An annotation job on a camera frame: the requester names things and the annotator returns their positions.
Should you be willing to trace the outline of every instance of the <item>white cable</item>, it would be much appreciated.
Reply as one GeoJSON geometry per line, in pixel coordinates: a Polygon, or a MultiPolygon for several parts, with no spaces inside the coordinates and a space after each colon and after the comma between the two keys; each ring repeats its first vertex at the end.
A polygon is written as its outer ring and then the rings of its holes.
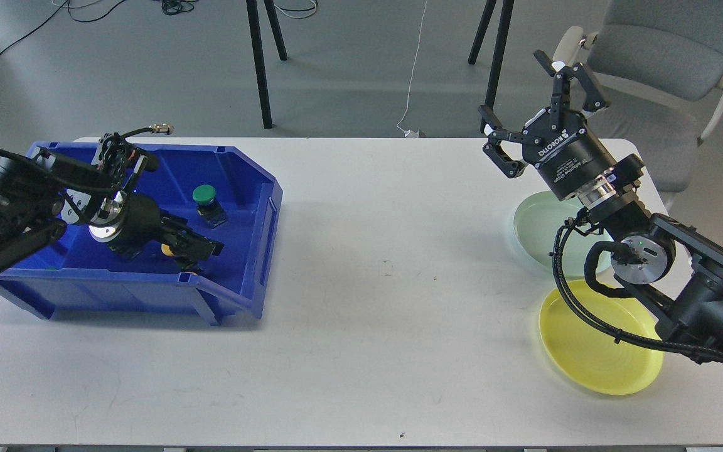
{"type": "Polygon", "coordinates": [[[422,21],[426,18],[426,8],[428,7],[428,0],[426,0],[426,3],[422,6],[422,17],[420,18],[420,31],[418,31],[417,34],[417,49],[414,51],[414,63],[412,63],[412,73],[411,77],[409,77],[409,89],[407,90],[407,109],[404,110],[404,115],[401,117],[401,120],[398,121],[398,124],[395,126],[399,129],[401,129],[401,132],[404,132],[404,136],[408,134],[407,131],[402,129],[401,123],[404,122],[404,119],[407,117],[407,113],[409,112],[409,95],[411,94],[411,82],[414,80],[414,67],[417,66],[417,54],[420,52],[420,36],[422,36],[422,21]]]}
{"type": "Polygon", "coordinates": [[[311,4],[312,4],[313,6],[312,6],[311,8],[309,8],[310,13],[307,14],[307,15],[304,15],[304,16],[293,16],[293,15],[290,15],[290,14],[286,14],[285,9],[284,9],[284,8],[281,8],[281,7],[278,6],[278,5],[275,5],[275,8],[278,8],[278,11],[280,11],[281,14],[283,14],[284,16],[289,17],[289,18],[310,18],[311,16],[313,16],[314,14],[316,14],[316,0],[309,0],[309,2],[311,2],[311,4]]]}
{"type": "Polygon", "coordinates": [[[60,3],[60,5],[58,5],[57,3],[55,3],[56,1],[57,0],[52,0],[52,5],[58,6],[58,8],[60,8],[60,6],[63,6],[63,8],[66,8],[66,9],[78,9],[78,8],[86,8],[86,6],[91,6],[95,3],[101,2],[102,0],[94,0],[91,3],[87,3],[85,5],[80,5],[80,6],[72,6],[72,0],[68,0],[68,6],[64,6],[66,2],[60,3]]]}

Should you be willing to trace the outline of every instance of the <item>yellow object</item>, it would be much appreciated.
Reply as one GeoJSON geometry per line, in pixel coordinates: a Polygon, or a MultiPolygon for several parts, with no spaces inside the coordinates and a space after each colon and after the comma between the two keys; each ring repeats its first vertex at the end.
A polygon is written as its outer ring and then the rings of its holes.
{"type": "Polygon", "coordinates": [[[172,252],[172,248],[169,248],[168,244],[161,244],[161,252],[163,252],[164,256],[166,257],[174,257],[174,253],[172,252]]]}
{"type": "MultiPolygon", "coordinates": [[[[588,311],[623,331],[659,338],[655,320],[634,298],[607,298],[582,280],[568,283],[588,311]]],[[[571,380],[602,394],[624,396],[646,388],[663,366],[663,352],[616,344],[582,321],[554,290],[540,309],[540,338],[554,364],[571,380]]]]}

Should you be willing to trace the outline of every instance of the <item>green button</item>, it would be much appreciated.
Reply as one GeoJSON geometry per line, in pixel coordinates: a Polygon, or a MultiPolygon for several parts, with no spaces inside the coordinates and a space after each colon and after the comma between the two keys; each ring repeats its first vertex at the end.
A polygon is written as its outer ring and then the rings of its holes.
{"type": "Polygon", "coordinates": [[[195,203],[204,206],[212,202],[213,198],[216,198],[216,189],[207,184],[198,186],[191,192],[191,198],[195,203]]]}

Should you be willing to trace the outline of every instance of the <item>plate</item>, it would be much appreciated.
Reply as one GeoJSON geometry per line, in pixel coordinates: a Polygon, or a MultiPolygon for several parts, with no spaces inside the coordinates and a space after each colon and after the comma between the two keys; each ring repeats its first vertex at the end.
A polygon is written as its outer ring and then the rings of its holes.
{"type": "MultiPolygon", "coordinates": [[[[570,217],[576,217],[582,204],[579,200],[560,202],[554,193],[541,191],[523,200],[515,211],[513,226],[520,247],[530,257],[551,271],[551,256],[557,229],[570,217]]],[[[562,254],[562,270],[566,277],[584,277],[585,257],[594,243],[611,240],[610,235],[588,235],[582,237],[574,232],[565,244],[562,254]]],[[[599,258],[596,272],[610,267],[610,254],[603,252],[599,258]]]]}
{"type": "MultiPolygon", "coordinates": [[[[568,283],[577,300],[601,320],[622,330],[659,338],[655,319],[634,298],[608,298],[585,281],[568,283]]],[[[551,361],[571,380],[612,396],[634,394],[649,386],[663,366],[663,352],[616,344],[582,321],[554,290],[540,309],[540,339],[551,361]]]]}

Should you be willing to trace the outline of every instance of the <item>tripod leg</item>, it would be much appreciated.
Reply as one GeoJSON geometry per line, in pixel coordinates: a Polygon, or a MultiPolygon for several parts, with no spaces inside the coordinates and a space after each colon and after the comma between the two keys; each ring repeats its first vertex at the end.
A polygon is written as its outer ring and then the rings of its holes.
{"type": "Polygon", "coordinates": [[[493,10],[495,8],[496,0],[487,0],[485,10],[481,13],[479,29],[476,30],[476,37],[473,38],[473,47],[470,49],[470,55],[468,55],[468,64],[476,64],[476,58],[479,57],[479,50],[481,50],[481,43],[485,40],[487,26],[490,25],[490,18],[493,17],[493,10]]]}
{"type": "Polygon", "coordinates": [[[267,8],[269,25],[272,27],[272,36],[275,37],[275,46],[278,48],[278,57],[281,58],[281,61],[286,61],[289,57],[286,55],[286,46],[284,46],[284,37],[281,34],[281,24],[278,23],[275,3],[273,3],[273,0],[264,0],[264,7],[267,8]]]}
{"type": "Polygon", "coordinates": [[[261,121],[264,129],[272,129],[272,112],[269,109],[269,90],[267,89],[267,70],[264,68],[264,49],[261,47],[261,29],[259,28],[259,10],[256,0],[247,0],[247,21],[250,23],[250,41],[253,45],[255,60],[255,81],[259,87],[261,101],[261,121]]]}
{"type": "MultiPolygon", "coordinates": [[[[498,22],[498,35],[496,36],[496,49],[493,52],[493,63],[490,65],[490,79],[487,82],[485,105],[493,108],[496,102],[498,79],[501,75],[501,64],[504,63],[504,49],[507,46],[507,35],[510,34],[511,11],[515,0],[504,0],[501,6],[501,18],[498,22]]],[[[480,131],[485,130],[485,120],[481,120],[480,131]]]]}

